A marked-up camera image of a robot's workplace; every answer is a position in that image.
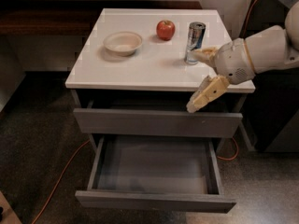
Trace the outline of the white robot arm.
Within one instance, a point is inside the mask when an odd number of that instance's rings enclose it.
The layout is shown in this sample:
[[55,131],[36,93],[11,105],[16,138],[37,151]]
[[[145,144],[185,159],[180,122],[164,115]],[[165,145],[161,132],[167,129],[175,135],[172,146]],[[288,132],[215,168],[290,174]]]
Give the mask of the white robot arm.
[[203,79],[187,103],[194,113],[237,85],[263,72],[299,67],[299,2],[289,10],[285,26],[272,26],[220,48],[195,49],[191,56],[214,69],[216,76]]

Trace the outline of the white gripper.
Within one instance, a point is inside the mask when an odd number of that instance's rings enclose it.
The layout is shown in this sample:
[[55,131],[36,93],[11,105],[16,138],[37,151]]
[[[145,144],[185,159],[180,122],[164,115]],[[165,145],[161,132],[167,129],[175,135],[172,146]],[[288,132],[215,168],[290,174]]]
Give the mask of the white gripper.
[[209,67],[216,66],[218,75],[204,78],[186,104],[189,113],[195,113],[225,94],[230,83],[237,85],[255,77],[245,40],[241,38],[223,45],[220,49],[214,47],[195,49],[191,52],[191,56]]

